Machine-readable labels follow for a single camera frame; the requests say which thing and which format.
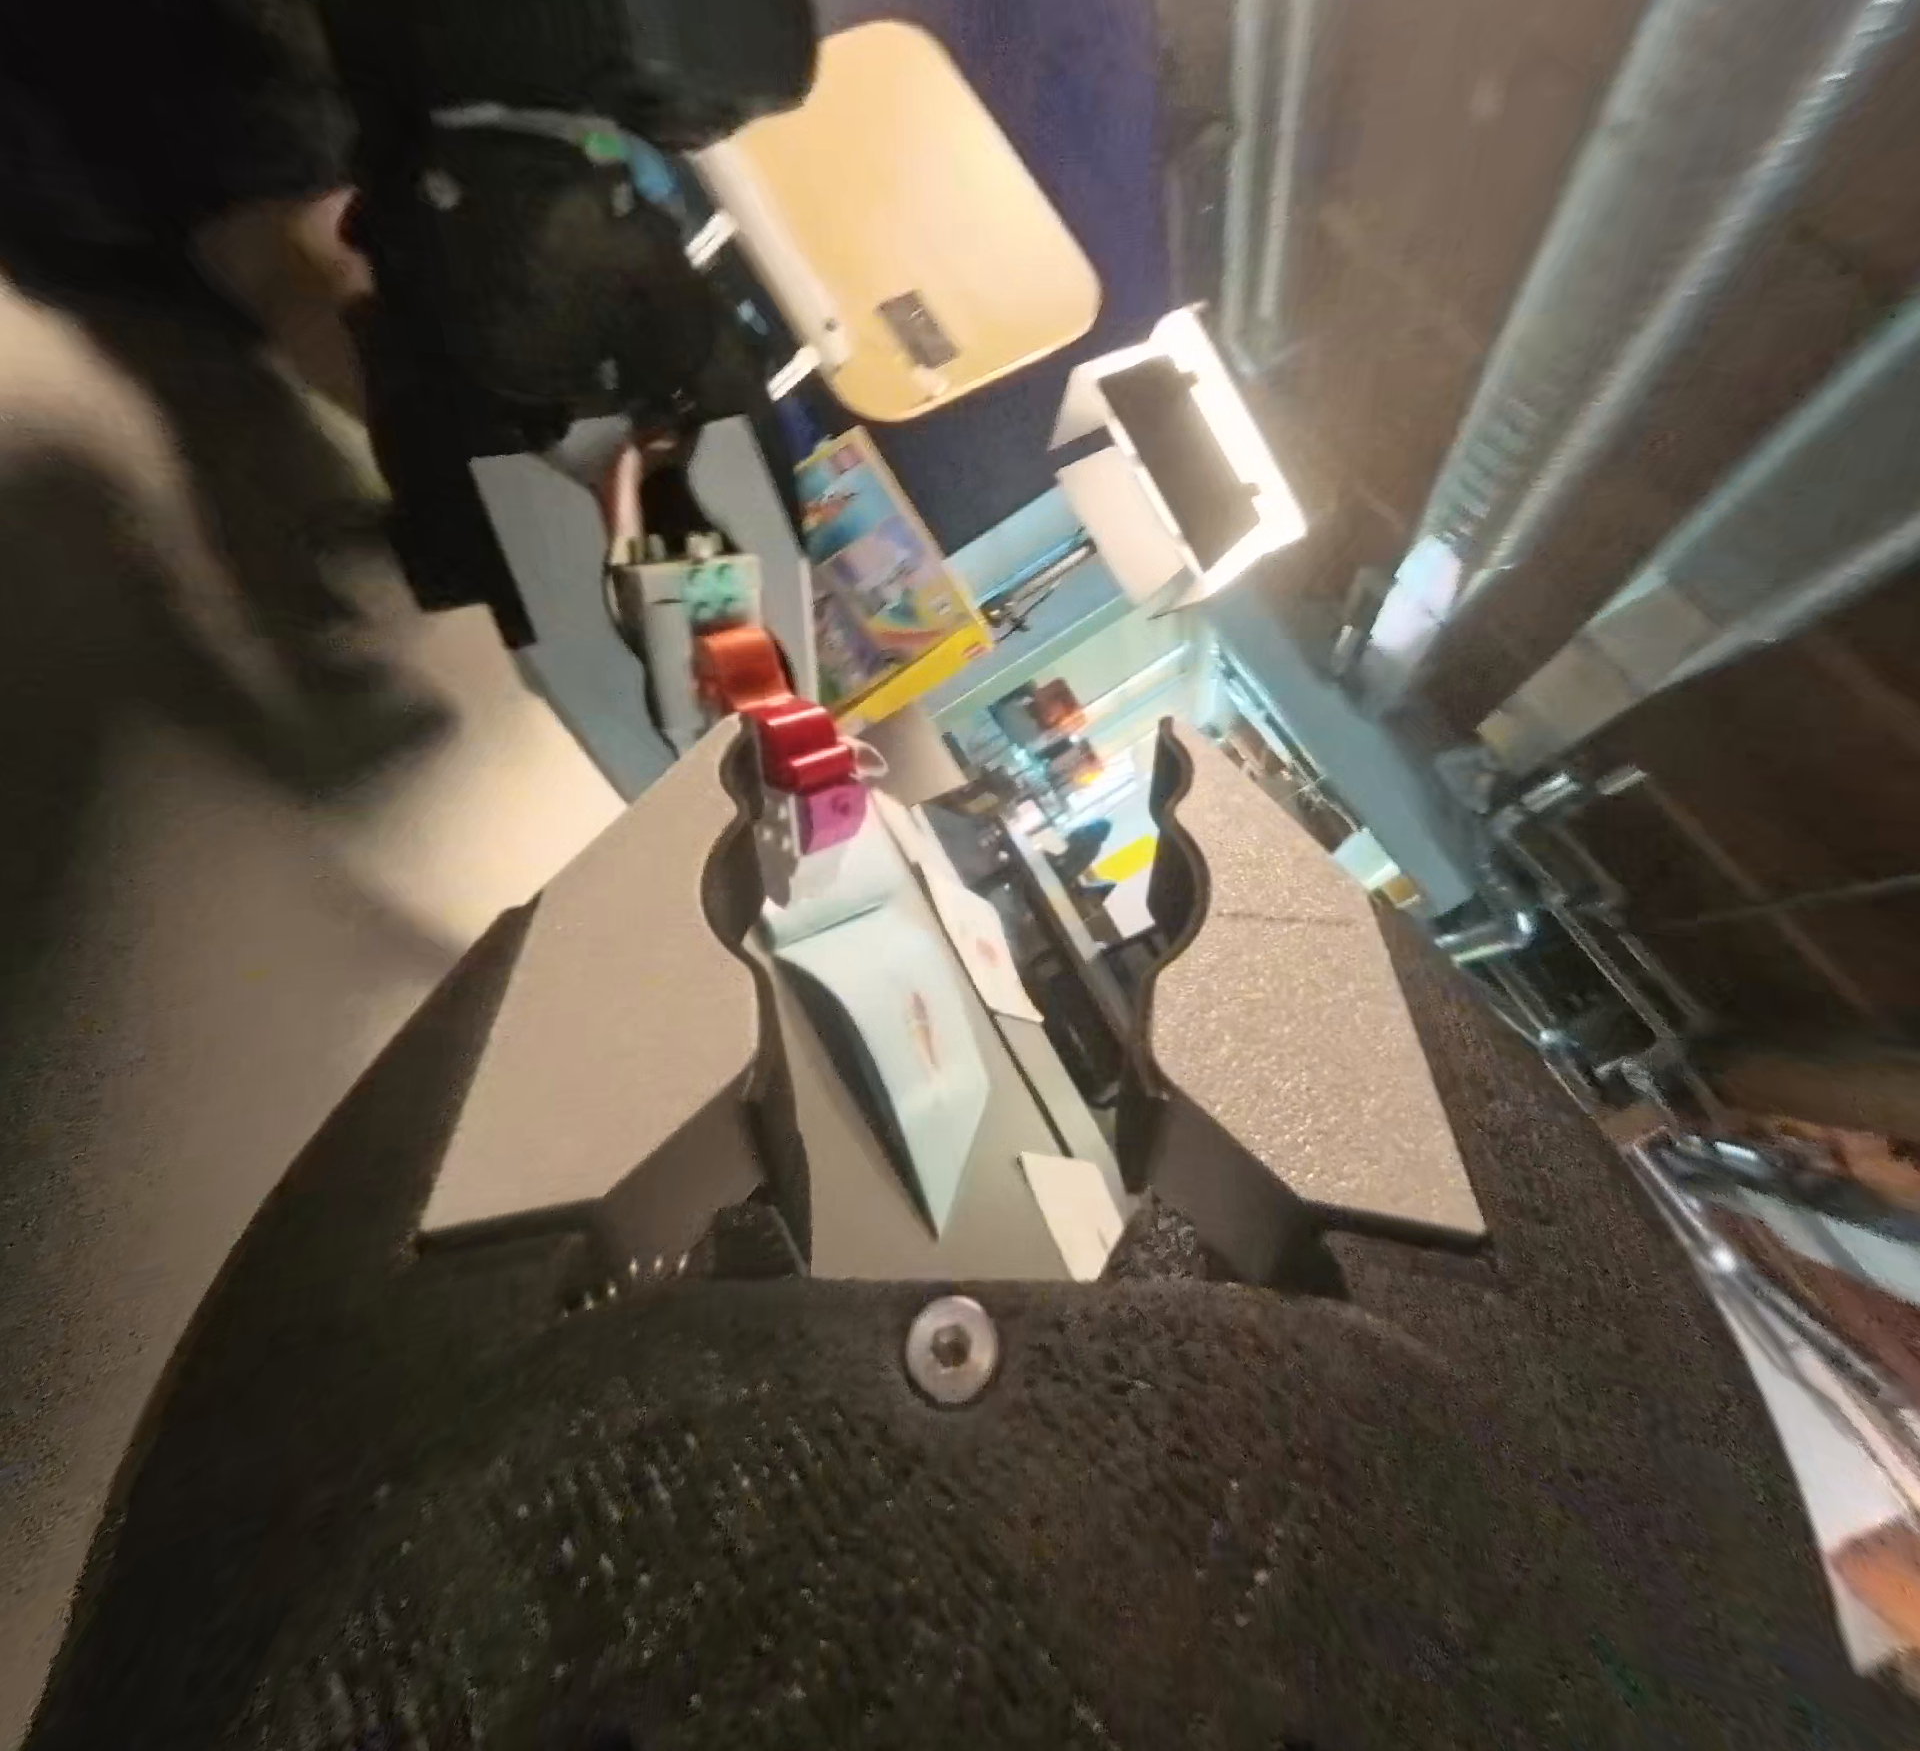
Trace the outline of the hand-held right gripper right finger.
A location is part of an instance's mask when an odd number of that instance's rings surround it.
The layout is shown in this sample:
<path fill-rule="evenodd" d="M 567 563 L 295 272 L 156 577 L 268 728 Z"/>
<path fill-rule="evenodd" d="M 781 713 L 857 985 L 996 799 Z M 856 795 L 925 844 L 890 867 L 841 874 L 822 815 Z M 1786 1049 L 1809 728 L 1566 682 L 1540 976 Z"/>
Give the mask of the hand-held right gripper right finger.
<path fill-rule="evenodd" d="M 1326 1286 L 1330 1243 L 1443 1259 L 1487 1219 L 1371 898 L 1178 717 L 1147 778 L 1149 955 L 1115 1164 L 1238 1284 Z"/>

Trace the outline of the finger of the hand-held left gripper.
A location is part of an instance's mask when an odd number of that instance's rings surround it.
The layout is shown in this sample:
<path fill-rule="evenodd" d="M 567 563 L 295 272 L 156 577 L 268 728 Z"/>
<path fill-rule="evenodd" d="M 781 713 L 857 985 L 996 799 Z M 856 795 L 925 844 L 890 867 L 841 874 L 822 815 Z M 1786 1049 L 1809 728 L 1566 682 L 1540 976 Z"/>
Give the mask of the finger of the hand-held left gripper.
<path fill-rule="evenodd" d="M 687 634 L 745 624 L 742 559 L 754 559 L 754 620 L 781 646 L 795 693 L 817 700 L 812 564 L 786 513 L 784 487 L 745 417 L 702 429 L 689 453 L 687 491 L 705 517 L 698 535 L 731 544 L 731 551 L 687 558 Z"/>
<path fill-rule="evenodd" d="M 638 799 L 674 753 L 651 723 L 640 660 L 610 624 L 598 502 L 539 457 L 478 459 L 472 472 L 531 621 L 518 670 L 610 789 Z"/>

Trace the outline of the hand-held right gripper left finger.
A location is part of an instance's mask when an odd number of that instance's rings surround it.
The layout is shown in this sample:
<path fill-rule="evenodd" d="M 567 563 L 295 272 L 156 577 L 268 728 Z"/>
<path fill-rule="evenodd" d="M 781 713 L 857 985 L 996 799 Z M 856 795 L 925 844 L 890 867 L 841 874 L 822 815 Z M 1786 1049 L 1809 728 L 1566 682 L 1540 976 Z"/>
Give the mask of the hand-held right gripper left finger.
<path fill-rule="evenodd" d="M 682 1259 L 764 1182 L 760 767 L 723 717 L 531 903 L 419 1214 L 419 1243 L 584 1235 Z"/>

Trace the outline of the white orange red lego model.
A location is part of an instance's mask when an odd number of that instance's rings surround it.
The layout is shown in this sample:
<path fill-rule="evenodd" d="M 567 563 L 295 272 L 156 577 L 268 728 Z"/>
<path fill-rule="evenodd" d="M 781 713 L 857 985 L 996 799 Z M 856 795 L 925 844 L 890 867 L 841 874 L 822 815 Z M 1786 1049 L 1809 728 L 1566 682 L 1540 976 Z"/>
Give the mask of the white orange red lego model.
<path fill-rule="evenodd" d="M 610 624 L 640 666 L 647 704 L 674 755 L 733 719 L 751 751 L 754 849 L 767 905 L 823 888 L 822 861 L 869 817 L 853 744 L 803 693 L 763 611 L 760 563 L 692 535 L 677 558 L 661 539 L 612 539 Z"/>

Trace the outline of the person's left forearm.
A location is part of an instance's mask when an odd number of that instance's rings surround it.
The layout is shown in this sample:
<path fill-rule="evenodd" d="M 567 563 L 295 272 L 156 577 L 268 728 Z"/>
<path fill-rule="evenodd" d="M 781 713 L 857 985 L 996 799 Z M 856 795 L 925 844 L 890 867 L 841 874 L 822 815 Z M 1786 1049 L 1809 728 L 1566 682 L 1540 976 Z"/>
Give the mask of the person's left forearm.
<path fill-rule="evenodd" d="M 1 0 L 1 256 L 46 299 L 202 297 L 197 242 L 348 179 L 311 0 Z"/>

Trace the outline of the yellow lego set box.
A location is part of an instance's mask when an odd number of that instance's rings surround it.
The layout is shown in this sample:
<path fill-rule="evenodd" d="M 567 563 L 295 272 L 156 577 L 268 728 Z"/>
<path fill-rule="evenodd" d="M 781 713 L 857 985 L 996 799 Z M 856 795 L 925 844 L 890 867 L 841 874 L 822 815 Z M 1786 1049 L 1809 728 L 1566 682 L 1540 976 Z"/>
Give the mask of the yellow lego set box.
<path fill-rule="evenodd" d="M 795 469 L 820 700 L 869 728 L 991 651 L 991 630 L 875 441 L 851 429 Z"/>

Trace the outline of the white paper sheet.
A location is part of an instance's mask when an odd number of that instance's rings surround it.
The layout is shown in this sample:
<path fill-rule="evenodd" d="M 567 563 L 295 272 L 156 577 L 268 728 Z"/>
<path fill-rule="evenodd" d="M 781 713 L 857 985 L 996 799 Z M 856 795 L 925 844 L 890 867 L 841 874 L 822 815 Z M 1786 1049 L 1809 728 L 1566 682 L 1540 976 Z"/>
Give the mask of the white paper sheet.
<path fill-rule="evenodd" d="M 1018 1154 L 1019 1177 L 1075 1284 L 1097 1284 L 1125 1234 L 1103 1172 L 1067 1155 Z"/>

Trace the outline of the open pale blue instruction booklet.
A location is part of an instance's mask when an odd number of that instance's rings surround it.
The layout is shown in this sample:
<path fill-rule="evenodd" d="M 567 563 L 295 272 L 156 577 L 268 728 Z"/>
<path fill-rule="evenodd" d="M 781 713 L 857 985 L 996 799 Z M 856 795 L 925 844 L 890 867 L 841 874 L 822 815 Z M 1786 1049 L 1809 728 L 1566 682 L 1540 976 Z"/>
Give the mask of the open pale blue instruction booklet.
<path fill-rule="evenodd" d="M 991 1076 L 972 985 L 894 835 L 897 815 L 894 799 L 869 789 L 857 831 L 790 867 L 786 900 L 763 909 L 760 932 L 929 1235 L 942 1235 Z"/>

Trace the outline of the white box ceiling light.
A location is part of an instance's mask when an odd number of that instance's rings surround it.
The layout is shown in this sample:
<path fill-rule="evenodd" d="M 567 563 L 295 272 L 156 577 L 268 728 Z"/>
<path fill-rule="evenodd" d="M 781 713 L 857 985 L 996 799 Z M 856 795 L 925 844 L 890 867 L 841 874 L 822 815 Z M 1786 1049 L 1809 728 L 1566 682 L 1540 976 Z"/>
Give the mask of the white box ceiling light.
<path fill-rule="evenodd" d="M 1050 444 L 1090 447 L 1057 483 L 1133 606 L 1198 606 L 1309 535 L 1198 305 L 1075 366 Z"/>

